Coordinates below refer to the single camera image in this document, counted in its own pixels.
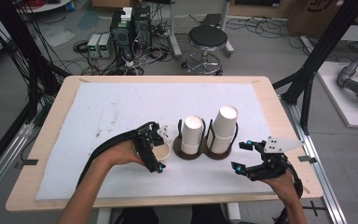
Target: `wooden table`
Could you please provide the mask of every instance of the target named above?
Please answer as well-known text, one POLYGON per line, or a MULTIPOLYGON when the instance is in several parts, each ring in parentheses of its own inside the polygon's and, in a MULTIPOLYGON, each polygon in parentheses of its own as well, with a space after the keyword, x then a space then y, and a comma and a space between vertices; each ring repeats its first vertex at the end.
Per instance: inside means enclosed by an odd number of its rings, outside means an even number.
MULTIPOLYGON (((297 139, 296 133, 287 118, 275 90, 266 77, 181 77, 181 76, 144 76, 144 77, 68 77, 48 114, 28 157, 38 160, 38 164, 24 166, 21 174, 7 200, 8 211, 38 211, 63 209, 66 200, 37 201, 36 193, 43 179, 48 156, 59 136, 66 115, 76 97, 76 91, 84 82, 112 83, 243 83, 252 84, 261 109, 263 110, 270 133, 275 137, 297 139)), ((319 181, 308 162, 300 162, 297 157, 304 156, 302 147, 286 152, 290 162, 295 166, 304 185, 303 198, 320 198, 323 191, 319 181)), ((143 205, 170 205, 192 203, 232 203, 245 201, 276 200, 271 192, 266 194, 229 194, 172 196, 154 198, 121 198, 97 200, 94 207, 127 207, 143 205)))

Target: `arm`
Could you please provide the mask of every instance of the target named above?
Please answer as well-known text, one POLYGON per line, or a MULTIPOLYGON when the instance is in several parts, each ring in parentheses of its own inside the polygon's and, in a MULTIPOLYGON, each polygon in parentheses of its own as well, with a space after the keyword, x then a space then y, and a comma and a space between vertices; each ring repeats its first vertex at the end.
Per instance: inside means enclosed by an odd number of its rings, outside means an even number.
POLYGON ((110 147, 97 157, 63 209, 57 223, 87 223, 98 191, 109 170, 115 165, 130 162, 144 164, 136 153, 132 141, 122 142, 110 147))
POLYGON ((262 182, 271 186, 278 198, 283 202, 291 223, 306 224, 304 210, 298 199, 292 174, 286 171, 284 175, 277 178, 265 179, 262 182))

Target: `stool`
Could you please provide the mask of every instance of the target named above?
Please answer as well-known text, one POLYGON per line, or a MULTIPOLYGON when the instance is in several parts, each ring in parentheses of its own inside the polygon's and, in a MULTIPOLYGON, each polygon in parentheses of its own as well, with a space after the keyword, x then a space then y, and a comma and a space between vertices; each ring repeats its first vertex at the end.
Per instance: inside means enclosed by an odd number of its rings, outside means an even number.
POLYGON ((200 74, 215 73, 221 76, 223 69, 220 60, 208 51, 222 49, 227 43, 226 33, 213 26, 198 26, 188 34, 188 42, 201 52, 190 54, 182 63, 182 68, 188 69, 187 73, 195 71, 200 74))

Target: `human hand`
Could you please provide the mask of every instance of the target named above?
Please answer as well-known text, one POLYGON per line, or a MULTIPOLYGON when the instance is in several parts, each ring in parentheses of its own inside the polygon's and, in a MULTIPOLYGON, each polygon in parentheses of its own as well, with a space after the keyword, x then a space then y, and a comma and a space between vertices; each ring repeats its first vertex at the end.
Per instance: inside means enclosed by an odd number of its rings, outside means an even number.
POLYGON ((293 184, 293 176, 289 170, 286 170, 286 173, 279 177, 260 181, 268 184, 284 203, 291 203, 293 200, 298 200, 295 185, 293 184))
POLYGON ((121 142, 108 148, 99 155, 96 162, 106 165, 109 169, 114 165, 122 165, 130 162, 137 162, 144 165, 141 157, 135 150, 135 145, 131 140, 121 142))

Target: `paper cup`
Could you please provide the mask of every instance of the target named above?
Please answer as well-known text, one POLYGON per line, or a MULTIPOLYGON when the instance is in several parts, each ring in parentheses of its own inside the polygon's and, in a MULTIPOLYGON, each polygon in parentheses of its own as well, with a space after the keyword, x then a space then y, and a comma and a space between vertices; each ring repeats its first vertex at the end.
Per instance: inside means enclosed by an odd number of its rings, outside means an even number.
POLYGON ((219 136, 214 137, 213 146, 212 146, 212 140, 213 140, 213 134, 212 132, 209 132, 208 140, 206 142, 208 149, 210 149, 212 152, 216 154, 222 154, 228 150, 228 146, 231 142, 232 136, 229 138, 222 138, 219 136))
POLYGON ((165 141, 164 145, 153 147, 152 151, 157 161, 161 162, 164 165, 167 165, 168 157, 170 156, 171 150, 170 146, 165 141))
POLYGON ((199 146, 190 147, 182 143, 181 149, 183 152, 185 152, 185 154, 194 155, 199 151, 199 146))
POLYGON ((202 119, 198 116, 188 116, 182 130, 182 143, 189 147, 200 145, 202 136, 202 119))
POLYGON ((232 105, 222 106, 213 122, 214 133, 221 138, 229 138, 235 132, 238 110, 232 105))

